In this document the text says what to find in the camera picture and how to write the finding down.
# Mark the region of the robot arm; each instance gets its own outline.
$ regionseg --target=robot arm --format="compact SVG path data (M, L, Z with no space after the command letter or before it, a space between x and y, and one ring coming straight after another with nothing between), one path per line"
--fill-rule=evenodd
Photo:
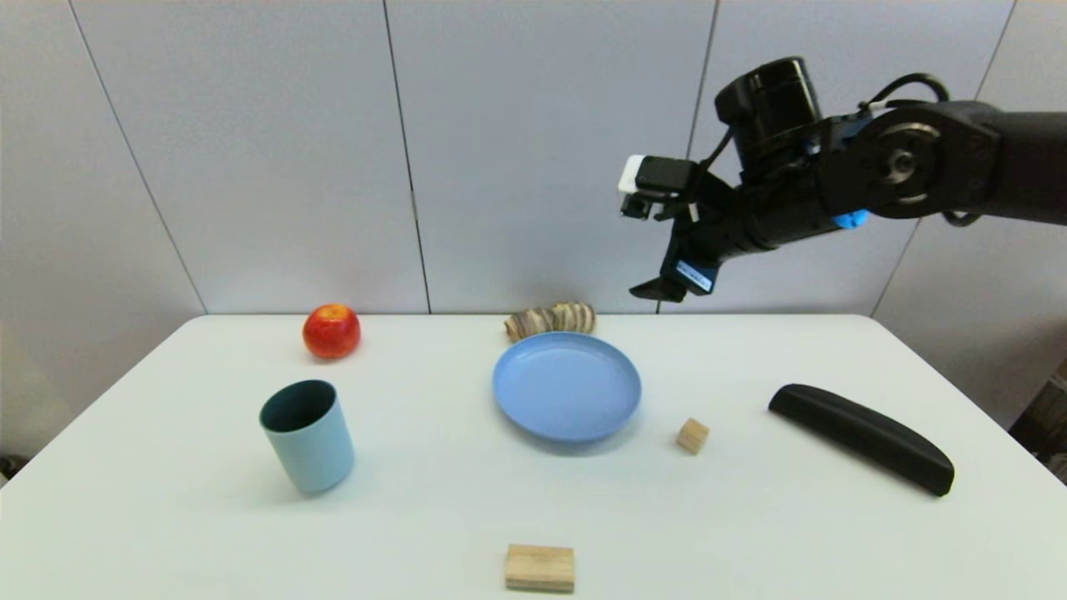
M887 100L909 83L938 101ZM937 80L914 74L855 114L823 119L799 58L739 77L715 106L729 132L707 159L635 156L623 171L624 216L647 219L660 205L655 219L673 220L659 277L631 289L639 298L711 294L727 258L854 228L869 212L1067 224L1067 113L949 101ZM735 188L707 172L730 139L743 168Z

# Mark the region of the wooden block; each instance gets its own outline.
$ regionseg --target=wooden block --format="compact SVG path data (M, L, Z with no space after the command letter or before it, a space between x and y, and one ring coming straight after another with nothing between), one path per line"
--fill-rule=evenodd
M574 591L574 549L508 546L505 583L512 589Z
M685 425L678 432L678 445L689 451L690 454L700 454L700 449L704 447L704 442L707 441L707 433L710 431L711 429L706 425L696 419L690 419L685 422Z

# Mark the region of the gray wall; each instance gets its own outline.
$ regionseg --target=gray wall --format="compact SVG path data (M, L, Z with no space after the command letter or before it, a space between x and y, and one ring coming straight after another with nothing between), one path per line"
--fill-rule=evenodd
M654 275L668 226L616 217L628 155L703 156L722 132L715 92L785 54L808 58L827 114L912 70L973 97L1012 5L2 2L4 443L39 448L205 312L328 301L509 312L572 298L655 311L626 288ZM1025 26L1035 11L1062 9L1019 4L984 99L1061 108L1058 79L1037 77L1056 72L1040 65L1062 60L1064 28L1040 15ZM1013 96L1023 83L1038 88ZM732 151L716 165L731 180L736 169ZM1007 253L1003 240L1016 237L990 232L1012 227L1046 233ZM715 296L664 311L870 315L913 230L877 221L738 259ZM1051 359L1033 361L1022 350L1031 336L1014 323L1040 334L1041 357L1060 351L1050 325L1060 288L1040 283L1060 274L1050 254L1060 234L993 221L941 230L936 220L919 228L877 316L984 406L1001 395L986 395L990 383L1021 370L1028 383L1012 392L1025 395ZM975 283L982 269L956 264L980 251L1047 298L1005 317L1010 286L990 291ZM953 290L981 316L950 310ZM1024 369L992 351L1008 338ZM1003 360L960 361L961 345Z

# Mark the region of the red apple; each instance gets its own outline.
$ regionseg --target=red apple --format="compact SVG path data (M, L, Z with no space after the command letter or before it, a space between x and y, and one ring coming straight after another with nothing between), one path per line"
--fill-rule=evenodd
M360 319L345 304L323 304L304 321L304 345L322 359L339 359L360 343Z

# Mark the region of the wall seam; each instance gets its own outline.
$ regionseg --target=wall seam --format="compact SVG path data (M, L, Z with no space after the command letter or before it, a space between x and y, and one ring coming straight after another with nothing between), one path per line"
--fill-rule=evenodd
M974 99L978 99L982 96L982 89L986 86L986 79L989 78L989 72L993 69L993 61L997 60L997 52L1000 52L1000 45L1004 42L1004 34L1007 33L1007 26L1012 22L1012 15L1015 14L1015 7L1019 4L1019 0L1014 0L1012 2L1012 10L1007 12L1007 18L1004 19L1004 27L1001 28L1001 34L997 38L997 45L993 46L993 53L989 57L989 64L986 65L986 72L982 74L982 82L978 83L978 90L974 93Z
M123 137L123 142L126 144L126 149L130 154L130 159L133 161L133 168L137 169L137 174L141 177L141 184L144 186L144 191L148 194L148 200L152 202L152 207L156 210L156 216L159 217L159 222L163 226L163 232L166 233L166 238L171 240L171 246L174 248L174 254L178 257L178 263L181 265L181 270L185 271L186 278L189 279L189 285L193 288L196 301L200 302L204 314L208 314L207 304L204 303L204 297L201 296L200 289L196 288L196 282L193 280L192 273L189 272L189 266L186 265L186 259L181 256L181 251L178 250L178 243L174 240L174 234L171 233L171 227L166 224L166 219L163 218L163 212L159 209L159 203L156 202L156 195L152 192L152 186L148 185L148 179L144 176L144 171L141 169L141 163L138 161L137 155L133 153L133 146L130 144L129 137L126 136L126 129L123 127L123 122L118 119L118 111L115 110L115 105L111 101L111 94L108 93L108 88L103 84L103 77L100 75L100 67L96 64L96 57L93 56L93 50L89 47L89 38L85 37L85 31L82 29L81 21L78 19L78 12L74 7L73 0L67 0L67 7L70 9L70 16L74 17L74 23L75 27L78 28L78 34L81 36L81 43L85 47L85 53L89 54L89 62L93 65L93 72L96 74L96 81L100 84L100 90L103 92L103 98L108 101L108 108L111 109L111 116L115 120L115 125L118 126L118 132Z
M704 46L704 64L700 69L700 78L697 81L697 104L692 107L692 123L689 124L689 139L685 143L685 159L692 160L692 141L697 138L697 123L700 120L700 102L704 97L704 82L707 79L707 65L712 59L712 40L715 37L715 23L719 20L719 4L722 0L715 0L712 9L712 23L707 28L707 44ZM663 314L664 303L656 302L656 314Z
M886 285L881 288L881 294L878 295L878 300L875 301L874 307L871 309L871 314L867 315L874 318L875 313L878 312L878 306L881 306L881 301L886 299L886 295L889 294L889 287L893 283L893 278L896 277L897 269L904 263L904 255L908 253L908 247L911 246L911 240L915 239L915 234L919 233L919 225L923 223L922 219L915 221L915 226L911 227L911 235L908 236L908 241L904 244L904 250L901 250L901 255L896 257L896 264L893 265L893 270L889 272L889 278L886 279Z
M423 230L418 224L418 204L415 201L415 179L411 175L411 154L408 152L408 128L403 120L403 105L400 102L400 78L397 76L396 52L393 50L393 28L389 26L389 7L382 0L382 14L385 16L385 37L389 45L389 65L393 67L393 88L397 96L397 113L400 116L400 138L403 141L403 159L408 165L408 188L411 192L411 215L415 220L415 239L418 242L418 259L423 265L423 287L426 290L426 312L433 314L430 303L430 279L426 275L426 253L423 251Z

